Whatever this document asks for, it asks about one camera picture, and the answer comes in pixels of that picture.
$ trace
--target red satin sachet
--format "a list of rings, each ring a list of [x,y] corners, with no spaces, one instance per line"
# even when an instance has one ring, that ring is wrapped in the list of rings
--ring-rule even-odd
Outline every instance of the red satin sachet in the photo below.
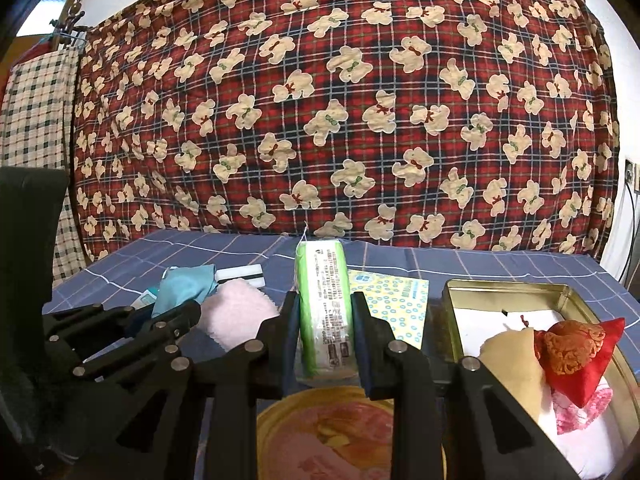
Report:
[[[591,399],[625,329],[619,317],[597,324],[572,319],[534,332],[534,350],[552,389],[579,408]]]

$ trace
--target teal fabric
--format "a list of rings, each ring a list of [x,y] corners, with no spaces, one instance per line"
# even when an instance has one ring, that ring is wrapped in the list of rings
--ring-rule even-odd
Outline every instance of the teal fabric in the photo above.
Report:
[[[151,317],[160,316],[187,300],[202,303],[217,288],[215,265],[169,269],[160,281]]]

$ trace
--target checkered curtain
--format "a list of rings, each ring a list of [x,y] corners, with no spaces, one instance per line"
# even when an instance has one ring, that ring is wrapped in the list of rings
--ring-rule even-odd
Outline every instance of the checkered curtain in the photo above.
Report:
[[[617,186],[584,0],[140,0],[88,33],[76,200],[157,228],[598,257]]]
[[[79,52],[68,48],[14,67],[0,112],[0,165],[70,170],[69,139]],[[68,193],[53,259],[54,286],[86,267]]]

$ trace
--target yellow patterned paper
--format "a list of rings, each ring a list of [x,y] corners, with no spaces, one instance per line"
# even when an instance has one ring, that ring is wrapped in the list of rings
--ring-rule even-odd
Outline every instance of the yellow patterned paper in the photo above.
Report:
[[[350,270],[349,285],[351,292],[364,293],[371,315],[388,321],[396,339],[420,348],[428,280]]]

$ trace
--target power outlet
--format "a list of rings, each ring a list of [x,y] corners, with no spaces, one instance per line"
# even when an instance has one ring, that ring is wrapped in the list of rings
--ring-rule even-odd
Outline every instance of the power outlet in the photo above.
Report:
[[[625,182],[636,193],[640,193],[640,164],[635,164],[628,159],[625,161]]]

